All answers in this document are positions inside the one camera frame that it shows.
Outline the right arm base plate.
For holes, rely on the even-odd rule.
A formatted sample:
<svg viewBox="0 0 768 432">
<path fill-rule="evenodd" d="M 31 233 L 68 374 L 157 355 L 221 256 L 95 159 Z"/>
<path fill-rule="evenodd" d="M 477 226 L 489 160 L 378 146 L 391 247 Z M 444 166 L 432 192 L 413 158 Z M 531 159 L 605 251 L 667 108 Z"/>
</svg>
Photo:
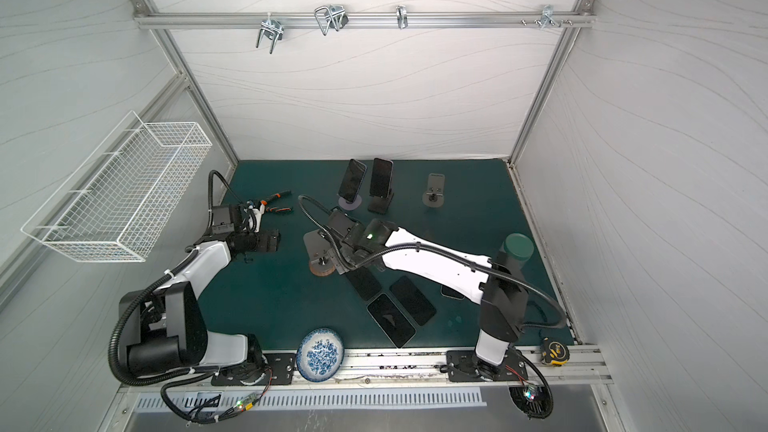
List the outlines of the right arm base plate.
<svg viewBox="0 0 768 432">
<path fill-rule="evenodd" d="M 450 382 L 520 382 L 529 379 L 524 357 L 511 348 L 498 366 L 480 365 L 469 349 L 452 349 L 445 354 L 446 365 L 441 367 Z"/>
</svg>

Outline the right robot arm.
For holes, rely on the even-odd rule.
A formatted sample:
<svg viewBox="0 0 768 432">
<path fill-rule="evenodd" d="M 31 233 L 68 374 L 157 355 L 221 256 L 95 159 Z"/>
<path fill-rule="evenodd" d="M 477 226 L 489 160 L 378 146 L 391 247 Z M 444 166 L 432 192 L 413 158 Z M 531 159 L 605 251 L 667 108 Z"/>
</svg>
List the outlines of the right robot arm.
<svg viewBox="0 0 768 432">
<path fill-rule="evenodd" d="M 526 281 L 519 261 L 503 249 L 494 258 L 452 250 L 391 221 L 364 224 L 308 195 L 298 197 L 298 206 L 328 243 L 326 255 L 339 273 L 370 266 L 397 270 L 446 286 L 478 305 L 479 335 L 472 361 L 474 375 L 482 380 L 498 375 L 508 350 L 525 330 L 567 325 L 559 302 Z"/>
</svg>

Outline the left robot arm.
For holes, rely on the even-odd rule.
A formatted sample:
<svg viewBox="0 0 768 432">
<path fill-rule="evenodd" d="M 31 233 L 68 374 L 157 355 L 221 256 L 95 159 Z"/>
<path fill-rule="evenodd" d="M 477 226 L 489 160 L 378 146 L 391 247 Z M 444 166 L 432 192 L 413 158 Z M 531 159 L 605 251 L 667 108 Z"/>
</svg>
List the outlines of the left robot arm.
<svg viewBox="0 0 768 432">
<path fill-rule="evenodd" d="M 145 289 L 121 298 L 107 348 L 108 365 L 119 382 L 148 386 L 198 372 L 242 384 L 262 379 L 268 362 L 258 339 L 209 330 L 198 299 L 233 259 L 277 250 L 281 235 L 264 228 L 262 220 L 268 213 L 282 213 L 273 203 L 289 194 L 281 191 L 229 205 L 210 203 L 206 228 L 187 247 L 186 257 Z"/>
</svg>

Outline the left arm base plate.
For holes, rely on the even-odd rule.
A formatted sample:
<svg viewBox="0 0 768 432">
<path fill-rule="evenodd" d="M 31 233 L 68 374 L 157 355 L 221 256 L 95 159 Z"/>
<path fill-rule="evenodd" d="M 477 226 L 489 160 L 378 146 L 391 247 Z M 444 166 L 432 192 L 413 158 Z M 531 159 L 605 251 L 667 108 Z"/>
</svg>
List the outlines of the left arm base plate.
<svg viewBox="0 0 768 432">
<path fill-rule="evenodd" d="M 211 379 L 211 384 L 220 387 L 290 385 L 294 370 L 294 353 L 266 353 L 256 362 L 224 368 Z"/>
</svg>

